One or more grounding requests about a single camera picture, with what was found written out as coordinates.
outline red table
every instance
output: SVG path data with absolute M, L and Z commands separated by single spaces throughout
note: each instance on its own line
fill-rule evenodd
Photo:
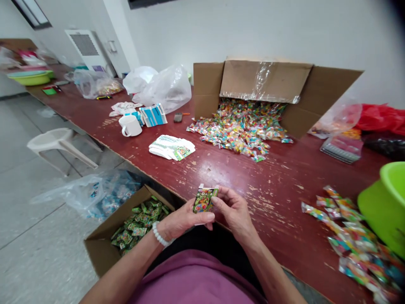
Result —
M 63 65 L 52 68 L 59 80 L 68 71 Z M 201 142 L 199 134 L 186 132 L 194 113 L 192 100 L 179 109 L 191 113 L 183 117 L 182 123 L 173 123 L 171 113 L 167 115 L 168 124 L 144 127 L 141 135 L 126 138 L 121 134 L 119 117 L 108 116 L 113 104 L 130 101 L 126 92 L 111 100 L 87 100 L 74 84 L 63 86 L 63 93 L 51 96 L 41 88 L 27 90 L 179 197 L 195 196 L 201 183 L 235 189 L 248 201 L 254 225 L 279 263 L 331 301 L 372 302 L 371 292 L 338 271 L 338 256 L 327 241 L 333 233 L 303 214 L 300 205 L 304 201 L 314 206 L 315 195 L 325 195 L 325 185 L 355 200 L 360 191 L 378 179 L 380 167 L 389 162 L 387 158 L 365 148 L 359 161 L 346 165 L 320 152 L 322 141 L 307 135 L 294 144 L 270 142 L 267 159 L 255 163 L 244 155 Z M 162 134 L 190 140 L 196 151 L 179 162 L 149 153 L 149 144 Z

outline white cup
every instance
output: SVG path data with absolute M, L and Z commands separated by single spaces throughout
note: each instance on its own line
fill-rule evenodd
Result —
M 134 115 L 123 116 L 118 122 L 122 127 L 122 135 L 125 137 L 137 136 L 142 132 L 139 121 Z

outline person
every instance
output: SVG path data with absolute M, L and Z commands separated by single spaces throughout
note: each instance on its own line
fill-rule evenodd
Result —
M 191 199 L 168 215 L 156 230 L 165 245 L 176 240 L 165 248 L 150 231 L 80 303 L 306 303 L 261 241 L 246 200 L 220 186 L 211 202 L 214 213 L 195 214 Z M 234 238 L 214 223 L 220 216 Z

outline tiled floor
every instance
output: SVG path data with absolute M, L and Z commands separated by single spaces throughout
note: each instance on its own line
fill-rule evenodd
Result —
M 55 128 L 75 128 L 60 117 L 44 118 L 31 96 L 0 101 L 0 303 L 77 303 L 97 281 L 83 239 L 98 222 L 83 219 L 63 201 L 38 205 L 30 198 L 71 180 L 112 168 L 131 170 L 115 153 L 77 147 L 99 164 L 93 170 L 73 157 L 50 151 L 57 170 L 32 153 L 27 142 Z

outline person's right hand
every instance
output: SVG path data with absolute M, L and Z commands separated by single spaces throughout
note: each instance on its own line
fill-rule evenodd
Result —
M 245 244 L 257 234 L 250 218 L 248 203 L 234 190 L 219 186 L 218 197 L 212 197 L 211 202 L 224 215 L 239 243 Z

